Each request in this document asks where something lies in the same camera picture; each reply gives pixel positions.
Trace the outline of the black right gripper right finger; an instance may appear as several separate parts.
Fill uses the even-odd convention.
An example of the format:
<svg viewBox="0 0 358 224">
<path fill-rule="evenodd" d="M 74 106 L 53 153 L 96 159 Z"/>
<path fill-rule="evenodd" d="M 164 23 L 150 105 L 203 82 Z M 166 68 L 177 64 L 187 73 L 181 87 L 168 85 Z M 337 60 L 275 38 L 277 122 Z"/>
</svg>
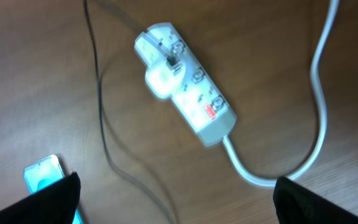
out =
<svg viewBox="0 0 358 224">
<path fill-rule="evenodd" d="M 279 224 L 358 224 L 358 216 L 286 177 L 278 178 L 273 203 Z"/>
</svg>

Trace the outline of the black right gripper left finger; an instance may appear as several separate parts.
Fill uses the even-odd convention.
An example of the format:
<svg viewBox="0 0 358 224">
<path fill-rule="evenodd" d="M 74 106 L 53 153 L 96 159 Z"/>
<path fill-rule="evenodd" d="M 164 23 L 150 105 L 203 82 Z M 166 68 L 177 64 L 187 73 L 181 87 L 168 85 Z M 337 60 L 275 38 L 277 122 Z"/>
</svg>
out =
<svg viewBox="0 0 358 224">
<path fill-rule="evenodd" d="M 80 202 L 76 172 L 0 211 L 0 224 L 72 223 Z"/>
</svg>

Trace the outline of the blue screen Galaxy smartphone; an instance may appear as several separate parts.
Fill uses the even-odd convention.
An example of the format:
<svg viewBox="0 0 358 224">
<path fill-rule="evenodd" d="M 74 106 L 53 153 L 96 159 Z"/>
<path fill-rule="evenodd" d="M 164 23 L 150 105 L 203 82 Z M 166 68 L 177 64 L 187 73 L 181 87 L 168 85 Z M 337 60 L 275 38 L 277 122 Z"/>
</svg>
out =
<svg viewBox="0 0 358 224">
<path fill-rule="evenodd" d="M 27 166 L 23 171 L 25 184 L 30 195 L 68 176 L 61 165 L 60 158 L 54 154 Z M 84 224 L 79 209 L 76 209 L 72 223 Z"/>
</svg>

